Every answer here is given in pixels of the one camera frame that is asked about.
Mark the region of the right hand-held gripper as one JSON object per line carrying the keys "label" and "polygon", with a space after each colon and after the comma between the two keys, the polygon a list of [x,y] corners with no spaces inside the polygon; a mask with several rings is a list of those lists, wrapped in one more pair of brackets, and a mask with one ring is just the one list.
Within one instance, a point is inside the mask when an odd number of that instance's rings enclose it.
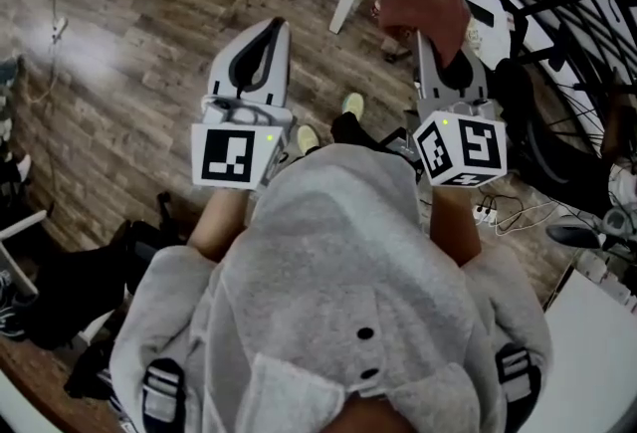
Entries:
{"label": "right hand-held gripper", "polygon": [[[439,99],[441,81],[431,41],[416,33],[420,97]],[[482,61],[462,50],[462,99],[484,99],[487,75]],[[508,172],[505,124],[495,119],[493,104],[458,102],[422,118],[413,132],[416,149],[433,186],[479,187]]]}

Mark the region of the person's black trousers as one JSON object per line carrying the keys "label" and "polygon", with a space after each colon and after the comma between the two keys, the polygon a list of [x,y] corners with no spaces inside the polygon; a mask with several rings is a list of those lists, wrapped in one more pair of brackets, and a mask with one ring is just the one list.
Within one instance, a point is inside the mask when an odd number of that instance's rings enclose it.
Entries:
{"label": "person's black trousers", "polygon": [[333,121],[330,133],[334,143],[358,145],[374,151],[385,149],[361,127],[356,116],[350,111]]}

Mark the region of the black bag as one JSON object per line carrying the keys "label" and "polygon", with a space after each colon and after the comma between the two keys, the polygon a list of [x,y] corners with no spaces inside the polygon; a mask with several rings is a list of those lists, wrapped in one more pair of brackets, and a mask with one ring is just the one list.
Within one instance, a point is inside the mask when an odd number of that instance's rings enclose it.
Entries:
{"label": "black bag", "polygon": [[124,221],[104,247],[60,253],[37,276],[33,305],[23,316],[27,338],[43,349],[72,341],[93,322],[117,310],[134,294],[154,255],[180,242],[168,211],[171,196],[156,196],[160,223]]}

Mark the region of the person's right forearm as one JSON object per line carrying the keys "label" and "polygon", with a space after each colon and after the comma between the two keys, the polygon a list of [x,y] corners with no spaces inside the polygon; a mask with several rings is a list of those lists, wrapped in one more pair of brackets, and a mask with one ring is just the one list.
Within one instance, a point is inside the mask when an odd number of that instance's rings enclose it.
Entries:
{"label": "person's right forearm", "polygon": [[460,187],[434,187],[430,239],[459,267],[482,251],[482,243],[473,216],[471,190]]}

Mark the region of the person's left forearm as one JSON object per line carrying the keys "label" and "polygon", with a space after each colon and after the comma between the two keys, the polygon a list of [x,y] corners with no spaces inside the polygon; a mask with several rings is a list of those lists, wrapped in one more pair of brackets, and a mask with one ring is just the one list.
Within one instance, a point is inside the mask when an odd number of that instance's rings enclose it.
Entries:
{"label": "person's left forearm", "polygon": [[213,191],[187,245],[219,263],[245,229],[250,192],[217,188]]}

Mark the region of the grey hooded sweatshirt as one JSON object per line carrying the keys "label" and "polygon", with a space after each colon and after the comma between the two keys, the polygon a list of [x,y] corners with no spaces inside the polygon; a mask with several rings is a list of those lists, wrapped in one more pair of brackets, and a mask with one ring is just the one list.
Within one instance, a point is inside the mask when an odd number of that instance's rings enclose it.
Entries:
{"label": "grey hooded sweatshirt", "polygon": [[332,144],[273,180],[219,263],[153,257],[109,369],[138,433],[515,433],[551,359],[510,250],[459,267],[402,158]]}

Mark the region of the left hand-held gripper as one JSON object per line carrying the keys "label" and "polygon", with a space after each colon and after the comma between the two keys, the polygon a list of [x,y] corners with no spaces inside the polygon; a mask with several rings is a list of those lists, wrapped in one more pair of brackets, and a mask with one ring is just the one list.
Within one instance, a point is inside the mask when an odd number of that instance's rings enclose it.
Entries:
{"label": "left hand-held gripper", "polygon": [[[263,20],[237,35],[214,58],[203,120],[191,125],[192,182],[255,191],[269,184],[295,117],[286,102],[290,25]],[[266,84],[266,105],[232,100]]]}

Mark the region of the red-brown cloth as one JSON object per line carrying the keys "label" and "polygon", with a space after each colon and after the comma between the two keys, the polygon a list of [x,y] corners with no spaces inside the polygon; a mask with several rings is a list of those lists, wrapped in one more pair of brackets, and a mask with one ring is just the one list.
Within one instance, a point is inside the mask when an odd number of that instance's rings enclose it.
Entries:
{"label": "red-brown cloth", "polygon": [[461,50],[471,19],[465,0],[375,0],[379,29],[403,48],[420,32],[434,47],[443,69]]}

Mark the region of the yellow-green shoe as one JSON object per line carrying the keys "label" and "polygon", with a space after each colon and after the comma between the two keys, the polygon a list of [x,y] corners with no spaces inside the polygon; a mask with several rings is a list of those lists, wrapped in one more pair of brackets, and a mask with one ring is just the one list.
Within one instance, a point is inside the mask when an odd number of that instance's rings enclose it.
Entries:
{"label": "yellow-green shoe", "polygon": [[361,120],[364,114],[365,101],[362,94],[350,93],[342,103],[342,113],[352,114],[357,120]]}
{"label": "yellow-green shoe", "polygon": [[308,155],[320,148],[319,137],[310,125],[302,125],[298,128],[297,145],[301,155]]}

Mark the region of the white plastic bag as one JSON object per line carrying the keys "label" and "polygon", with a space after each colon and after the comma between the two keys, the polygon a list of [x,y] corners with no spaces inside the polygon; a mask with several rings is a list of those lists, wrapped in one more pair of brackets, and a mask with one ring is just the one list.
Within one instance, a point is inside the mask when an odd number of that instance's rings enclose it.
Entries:
{"label": "white plastic bag", "polygon": [[510,15],[500,0],[464,0],[471,14],[465,41],[490,70],[511,54]]}

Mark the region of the black waist box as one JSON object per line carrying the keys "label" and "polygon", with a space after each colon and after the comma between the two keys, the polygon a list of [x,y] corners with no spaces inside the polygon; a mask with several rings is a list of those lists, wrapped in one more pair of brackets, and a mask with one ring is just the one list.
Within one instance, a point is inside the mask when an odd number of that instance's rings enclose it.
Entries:
{"label": "black waist box", "polygon": [[424,171],[423,163],[412,140],[412,135],[405,127],[396,128],[389,135],[384,137],[380,141],[380,144],[386,149],[404,157],[417,173]]}

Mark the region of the white shelf frame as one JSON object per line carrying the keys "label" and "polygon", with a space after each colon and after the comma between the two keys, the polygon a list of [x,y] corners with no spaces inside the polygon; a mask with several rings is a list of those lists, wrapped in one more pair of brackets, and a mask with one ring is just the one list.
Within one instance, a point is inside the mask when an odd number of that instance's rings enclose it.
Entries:
{"label": "white shelf frame", "polygon": [[38,290],[35,285],[32,283],[30,278],[25,274],[25,272],[19,267],[15,259],[11,256],[10,252],[5,247],[4,242],[9,240],[10,238],[20,234],[32,226],[41,223],[48,216],[48,212],[46,210],[40,210],[24,219],[14,223],[7,228],[0,230],[0,263],[4,262],[5,267],[11,273],[14,282],[27,296],[37,296]]}

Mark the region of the black bicycle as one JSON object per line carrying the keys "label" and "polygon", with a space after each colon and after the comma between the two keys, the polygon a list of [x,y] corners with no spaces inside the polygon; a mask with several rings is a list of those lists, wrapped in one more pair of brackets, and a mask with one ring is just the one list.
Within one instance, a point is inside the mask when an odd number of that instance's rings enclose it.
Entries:
{"label": "black bicycle", "polygon": [[[576,228],[551,225],[548,235],[569,244],[578,230],[594,248],[621,244],[637,255],[637,24],[630,13],[637,0],[616,0],[636,44],[635,59],[626,57],[613,29],[605,32],[610,51],[631,76],[627,83],[604,55],[594,57],[577,41],[575,29],[596,41],[602,34],[596,25],[606,20],[585,18],[583,1],[535,0],[513,8],[512,50],[496,69],[496,98],[504,108],[522,179],[563,206],[593,217],[579,219]],[[586,151],[570,145],[567,133],[553,130],[536,106],[525,65],[540,61],[555,72],[563,65],[575,68],[573,85],[551,85],[562,96],[568,121],[587,144]]]}

